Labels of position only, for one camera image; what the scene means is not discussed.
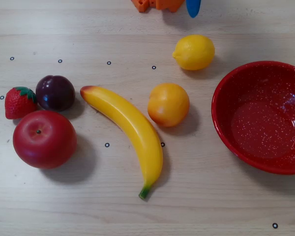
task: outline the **yellow banana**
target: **yellow banana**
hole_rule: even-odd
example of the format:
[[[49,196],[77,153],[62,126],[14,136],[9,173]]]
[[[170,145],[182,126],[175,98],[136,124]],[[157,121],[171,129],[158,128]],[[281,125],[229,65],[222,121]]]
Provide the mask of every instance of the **yellow banana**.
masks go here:
[[[145,199],[163,166],[162,146],[153,125],[135,106],[112,91],[85,86],[80,93],[87,103],[116,123],[130,139],[144,179],[139,197]]]

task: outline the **yellow lemon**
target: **yellow lemon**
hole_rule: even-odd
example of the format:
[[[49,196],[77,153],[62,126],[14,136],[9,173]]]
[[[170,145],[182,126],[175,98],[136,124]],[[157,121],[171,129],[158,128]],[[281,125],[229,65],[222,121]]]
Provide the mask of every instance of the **yellow lemon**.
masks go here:
[[[192,34],[179,40],[173,57],[185,70],[200,70],[210,65],[214,54],[215,48],[211,39]]]

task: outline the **plum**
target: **plum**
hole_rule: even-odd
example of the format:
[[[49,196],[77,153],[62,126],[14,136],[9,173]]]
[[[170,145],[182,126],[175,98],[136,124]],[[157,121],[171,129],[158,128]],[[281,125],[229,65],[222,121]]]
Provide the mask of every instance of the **plum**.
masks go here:
[[[75,90],[71,82],[60,75],[47,75],[36,86],[39,105],[45,110],[61,112],[72,106]]]

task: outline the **banana stem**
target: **banana stem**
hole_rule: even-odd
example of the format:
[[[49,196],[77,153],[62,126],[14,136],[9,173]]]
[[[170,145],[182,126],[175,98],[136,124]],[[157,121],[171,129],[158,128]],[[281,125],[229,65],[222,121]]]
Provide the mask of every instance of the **banana stem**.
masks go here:
[[[151,187],[150,186],[144,186],[141,193],[139,194],[139,197],[144,200],[145,198],[147,198],[148,193],[150,191]]]

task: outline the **blue handle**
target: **blue handle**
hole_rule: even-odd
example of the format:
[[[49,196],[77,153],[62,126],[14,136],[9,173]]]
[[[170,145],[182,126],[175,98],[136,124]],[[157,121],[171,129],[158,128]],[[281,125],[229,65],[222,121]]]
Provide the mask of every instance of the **blue handle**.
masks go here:
[[[201,0],[186,0],[189,15],[195,18],[200,10]]]

